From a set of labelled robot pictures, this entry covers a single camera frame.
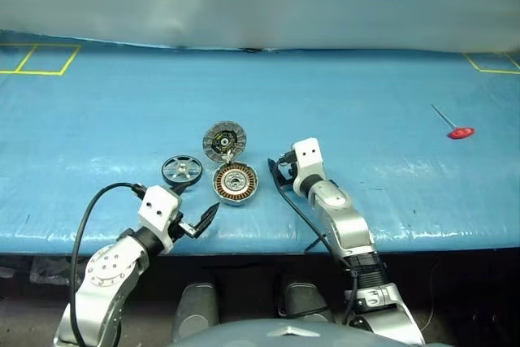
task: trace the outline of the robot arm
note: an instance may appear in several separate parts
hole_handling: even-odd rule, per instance
[[[278,164],[290,164],[292,188],[306,197],[336,256],[357,273],[358,290],[354,318],[349,325],[372,331],[409,345],[424,345],[423,335],[403,302],[397,286],[390,282],[368,225],[354,208],[352,198],[323,172],[318,140],[309,138],[292,146]]]
[[[89,260],[85,278],[76,292],[76,317],[87,346],[117,344],[123,304],[145,272],[150,259],[168,253],[184,234],[197,238],[210,225],[219,204],[210,207],[195,226],[182,222],[181,199],[160,186],[146,190],[138,215],[141,227],[126,230],[113,245]],[[77,346],[67,306],[54,337],[54,346]]]

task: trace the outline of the round metal part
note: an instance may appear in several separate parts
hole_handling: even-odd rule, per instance
[[[258,178],[254,169],[245,163],[223,164],[213,176],[213,188],[222,202],[239,206],[257,191]]]
[[[222,121],[213,125],[202,139],[202,148],[214,162],[235,160],[245,149],[245,130],[236,122]]]
[[[196,184],[202,176],[202,164],[191,156],[169,158],[161,168],[162,178],[170,186]]]

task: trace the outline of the white wall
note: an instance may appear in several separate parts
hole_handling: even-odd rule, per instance
[[[209,47],[520,48],[520,0],[0,0],[0,28]]]

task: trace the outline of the black cable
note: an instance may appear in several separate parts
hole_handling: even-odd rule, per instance
[[[274,170],[277,170],[278,169],[278,163],[275,163],[274,165]],[[301,217],[301,219],[303,219],[303,221],[307,224],[307,226],[312,229],[312,231],[316,234],[316,236],[318,237],[318,239],[323,243],[323,245],[325,245],[325,248],[327,248],[327,251],[329,252],[329,254],[333,257],[333,258],[337,258],[341,263],[343,263],[343,265],[347,268],[347,269],[350,269],[352,268],[350,263],[347,262],[345,259],[343,259],[342,257],[339,257],[337,256],[335,253],[334,253],[334,250],[332,249],[331,245],[329,244],[329,242],[325,239],[325,237],[323,236],[323,234],[319,231],[319,229],[316,227],[316,225],[313,224],[312,221],[309,220],[309,218],[300,210],[300,208],[298,206],[296,206],[294,204],[294,202],[291,200],[291,198],[289,198],[287,196],[287,194],[285,193],[285,191],[282,190],[281,186],[280,186],[280,183],[278,183],[278,180],[276,180],[276,176],[275,176],[275,173],[274,172],[271,172],[272,176],[273,176],[273,181],[275,182],[275,187],[276,189],[278,190],[278,193],[279,195],[282,196],[282,198],[292,207],[292,209],[294,211],[297,212],[297,214]]]
[[[358,274],[356,271],[352,272],[352,291],[350,293],[349,303],[344,310],[343,321],[341,322],[343,325],[347,325],[349,321],[349,316],[352,313],[352,309],[354,308],[354,302],[356,301],[356,296],[358,294]]]
[[[325,310],[329,310],[329,307],[328,306],[322,306],[321,308],[310,309],[310,310],[303,310],[302,312],[288,314],[287,316],[285,316],[285,318],[286,319],[297,319],[299,317],[309,316],[311,314],[322,313]]]
[[[81,219],[80,226],[78,227],[78,232],[76,234],[76,239],[74,240],[74,247],[72,248],[71,256],[71,283],[69,288],[69,302],[71,308],[71,328],[80,347],[87,347],[87,345],[85,344],[83,336],[81,335],[80,329],[78,327],[78,319],[76,317],[76,269],[78,263],[78,253],[80,252],[81,238],[83,237],[85,226],[89,220],[89,216],[92,212],[92,209],[94,208],[94,205],[96,205],[96,202],[99,201],[99,198],[101,198],[104,193],[115,189],[116,187],[129,187],[130,189],[136,191],[134,188],[138,186],[139,185],[131,183],[119,182],[99,190],[97,194],[94,195],[94,198],[92,198],[92,201],[90,201],[87,209],[84,211],[83,218]]]

